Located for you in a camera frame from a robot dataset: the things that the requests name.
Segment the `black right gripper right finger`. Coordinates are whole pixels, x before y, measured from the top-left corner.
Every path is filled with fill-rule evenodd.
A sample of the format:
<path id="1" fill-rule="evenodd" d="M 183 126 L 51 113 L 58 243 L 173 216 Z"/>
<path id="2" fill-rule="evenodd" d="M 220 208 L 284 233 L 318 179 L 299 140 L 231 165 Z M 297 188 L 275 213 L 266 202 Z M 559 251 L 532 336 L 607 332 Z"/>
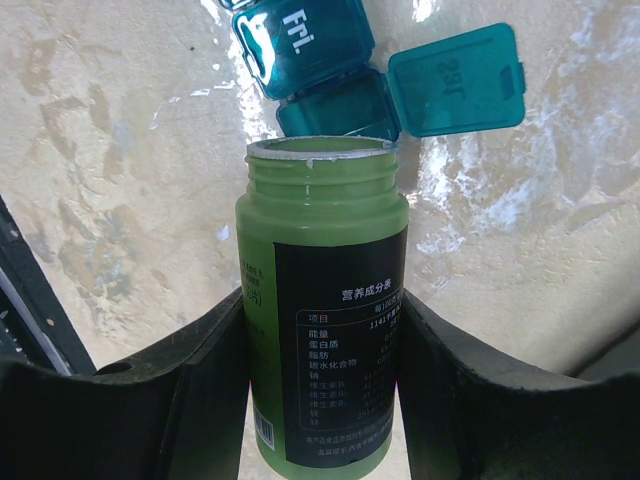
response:
<path id="1" fill-rule="evenodd" d="M 582 381 L 513 358 L 410 292 L 399 399 L 414 479 L 636 479 L 639 375 Z"/>

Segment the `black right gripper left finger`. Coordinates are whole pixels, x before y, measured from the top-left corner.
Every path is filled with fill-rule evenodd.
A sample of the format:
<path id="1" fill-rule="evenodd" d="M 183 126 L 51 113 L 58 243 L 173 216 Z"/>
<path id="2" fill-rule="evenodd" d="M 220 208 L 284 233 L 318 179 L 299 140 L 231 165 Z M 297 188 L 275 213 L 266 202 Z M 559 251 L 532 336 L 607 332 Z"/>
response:
<path id="1" fill-rule="evenodd" d="M 242 296 L 91 376 L 1 364 L 5 479 L 234 479 L 248 397 Z"/>

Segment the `green pill bottle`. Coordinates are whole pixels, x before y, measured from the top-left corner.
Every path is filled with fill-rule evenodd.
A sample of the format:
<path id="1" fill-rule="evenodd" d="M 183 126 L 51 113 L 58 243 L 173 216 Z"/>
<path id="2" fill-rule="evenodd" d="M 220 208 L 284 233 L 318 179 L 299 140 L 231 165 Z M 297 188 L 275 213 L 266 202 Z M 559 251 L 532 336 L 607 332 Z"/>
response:
<path id="1" fill-rule="evenodd" d="M 287 479 L 359 479 L 394 417 L 408 203 L 390 141 L 249 145 L 236 204 L 259 451 Z"/>

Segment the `teal weekly pill organizer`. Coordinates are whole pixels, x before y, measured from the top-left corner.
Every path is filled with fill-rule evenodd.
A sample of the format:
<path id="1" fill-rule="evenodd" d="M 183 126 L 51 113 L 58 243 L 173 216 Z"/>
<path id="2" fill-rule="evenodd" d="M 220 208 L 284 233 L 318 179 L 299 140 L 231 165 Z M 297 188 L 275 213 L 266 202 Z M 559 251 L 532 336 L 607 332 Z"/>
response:
<path id="1" fill-rule="evenodd" d="M 360 1 L 224 1 L 251 76 L 287 137 L 390 141 L 519 125 L 523 64 L 506 23 L 392 55 L 379 71 Z"/>

